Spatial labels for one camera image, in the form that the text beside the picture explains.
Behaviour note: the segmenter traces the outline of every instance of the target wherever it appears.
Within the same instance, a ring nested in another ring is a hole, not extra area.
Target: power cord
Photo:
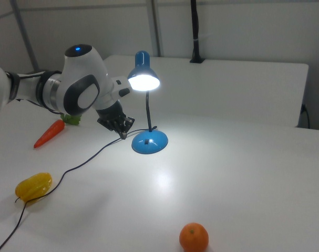
[[[306,112],[306,117],[307,117],[307,128],[310,129],[310,117],[308,116],[308,111],[307,111],[306,105],[302,104],[301,114],[303,114],[304,112]]]
[[[37,75],[28,75],[28,76],[20,76],[20,79],[29,79],[29,78],[34,78],[34,77],[41,77],[43,74],[39,73]]]
[[[199,53],[199,18],[197,12],[197,1],[191,0],[191,14],[192,14],[192,31],[193,31],[193,53],[190,63],[202,63],[205,59],[200,57]]]
[[[34,105],[36,105],[36,106],[38,106],[38,107],[41,107],[41,108],[43,108],[42,106],[40,106],[39,104],[36,104],[35,102],[32,102],[32,101],[30,101],[30,100],[26,100],[26,101],[28,101],[28,102],[30,102],[30,103],[32,103],[32,104],[34,104]],[[45,107],[49,112],[51,112],[51,113],[53,113],[53,114],[63,114],[63,113],[61,113],[61,112],[57,112],[57,111],[54,111],[54,110],[52,110],[52,109],[50,109],[49,107]]]
[[[146,94],[146,111],[147,111],[149,132],[152,132],[151,117],[150,117],[150,107],[149,107],[149,91],[147,91],[147,94]]]
[[[134,132],[137,132],[137,131],[144,131],[144,130],[148,130],[148,129],[134,130],[134,131],[129,132],[128,135],[129,135],[129,134],[132,134],[132,133],[134,133]],[[23,210],[22,210],[22,213],[21,213],[21,215],[20,215],[20,218],[19,218],[19,220],[18,220],[17,225],[15,226],[15,228],[13,229],[13,231],[11,232],[11,234],[6,238],[6,240],[0,245],[0,250],[4,247],[4,245],[8,242],[8,240],[12,237],[12,235],[13,235],[13,234],[16,232],[16,230],[18,229],[18,227],[19,227],[19,225],[20,225],[20,222],[22,221],[22,218],[23,218],[24,211],[25,211],[25,208],[26,208],[26,206],[27,206],[27,203],[32,202],[32,201],[35,201],[35,200],[38,200],[38,199],[40,199],[40,198],[45,198],[46,196],[50,195],[52,192],[54,192],[54,191],[56,190],[56,188],[58,188],[58,186],[61,184],[62,180],[64,179],[65,175],[66,175],[68,172],[71,172],[71,171],[73,171],[73,170],[76,170],[76,169],[78,169],[78,168],[84,166],[84,165],[87,164],[89,161],[91,161],[93,158],[95,158],[95,157],[96,157],[102,150],[104,150],[106,147],[108,147],[108,146],[110,146],[110,145],[116,143],[116,142],[119,141],[119,140],[121,140],[121,138],[118,138],[118,139],[113,140],[112,142],[106,144],[106,145],[103,146],[98,152],[96,152],[93,156],[91,156],[88,160],[86,160],[86,161],[83,162],[82,164],[78,165],[77,167],[74,167],[74,168],[69,169],[69,170],[67,170],[66,172],[64,172],[63,175],[61,176],[61,179],[59,180],[59,183],[58,183],[50,192],[46,193],[46,194],[43,195],[43,196],[40,196],[40,197],[37,197],[37,198],[32,198],[32,199],[28,200],[28,201],[25,203],[24,207],[23,207]]]

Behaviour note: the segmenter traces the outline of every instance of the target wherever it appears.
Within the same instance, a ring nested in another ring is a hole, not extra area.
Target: carrot
[[[42,146],[44,143],[48,142],[53,137],[55,137],[58,133],[62,132],[64,128],[65,123],[63,122],[63,120],[57,120],[48,128],[48,130],[46,130],[46,132],[34,144],[34,148]]]

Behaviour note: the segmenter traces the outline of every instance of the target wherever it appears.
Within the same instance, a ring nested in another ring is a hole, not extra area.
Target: desk lamp
[[[135,68],[128,76],[133,90],[146,91],[146,111],[149,129],[139,133],[132,140],[132,148],[141,154],[153,154],[161,151],[168,144],[168,137],[151,126],[149,91],[159,86],[160,81],[155,71],[150,68],[150,56],[146,51],[139,51],[135,55]]]

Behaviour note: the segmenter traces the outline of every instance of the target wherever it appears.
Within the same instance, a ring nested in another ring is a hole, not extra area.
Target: white table
[[[145,110],[124,111],[147,127]],[[90,110],[34,150],[56,119],[25,101],[0,113],[0,244],[23,207],[20,181],[49,172],[55,186],[117,138]],[[152,122],[164,150],[138,154],[132,136],[103,150],[30,206],[1,251],[178,252],[189,222],[207,229],[208,252],[319,251],[319,131],[164,112]]]
[[[150,94],[152,110],[244,122],[295,127],[298,124],[308,65],[277,62],[151,57],[161,86]],[[109,74],[128,76],[134,56],[105,59]],[[123,100],[143,109],[142,92]]]

